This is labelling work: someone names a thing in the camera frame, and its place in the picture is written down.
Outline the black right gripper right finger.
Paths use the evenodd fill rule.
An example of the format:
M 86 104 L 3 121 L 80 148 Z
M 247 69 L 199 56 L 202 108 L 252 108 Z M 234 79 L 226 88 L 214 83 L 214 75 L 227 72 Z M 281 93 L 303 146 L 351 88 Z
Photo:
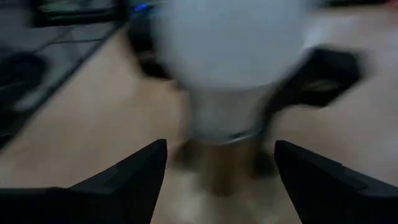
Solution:
M 274 159 L 302 223 L 397 224 L 397 187 L 288 141 Z

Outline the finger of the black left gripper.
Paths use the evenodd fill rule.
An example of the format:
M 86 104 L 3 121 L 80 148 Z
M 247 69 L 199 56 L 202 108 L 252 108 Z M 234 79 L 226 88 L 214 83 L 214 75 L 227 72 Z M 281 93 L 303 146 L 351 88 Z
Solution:
M 327 45 L 310 49 L 307 58 L 285 78 L 263 102 L 259 115 L 259 133 L 256 135 L 255 153 L 251 159 L 249 175 L 262 178 L 274 175 L 272 155 L 263 144 L 268 140 L 277 113 L 297 105 L 324 108 L 358 84 L 364 77 L 360 50 L 334 49 Z
M 145 76 L 171 80 L 171 75 L 156 55 L 151 24 L 150 12 L 135 12 L 129 20 L 127 39 Z

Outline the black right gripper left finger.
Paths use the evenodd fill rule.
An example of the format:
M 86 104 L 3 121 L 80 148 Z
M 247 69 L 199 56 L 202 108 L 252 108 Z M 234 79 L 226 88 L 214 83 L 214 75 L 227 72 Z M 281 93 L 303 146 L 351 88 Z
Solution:
M 158 139 L 69 188 L 1 189 L 1 223 L 150 223 L 166 162 Z

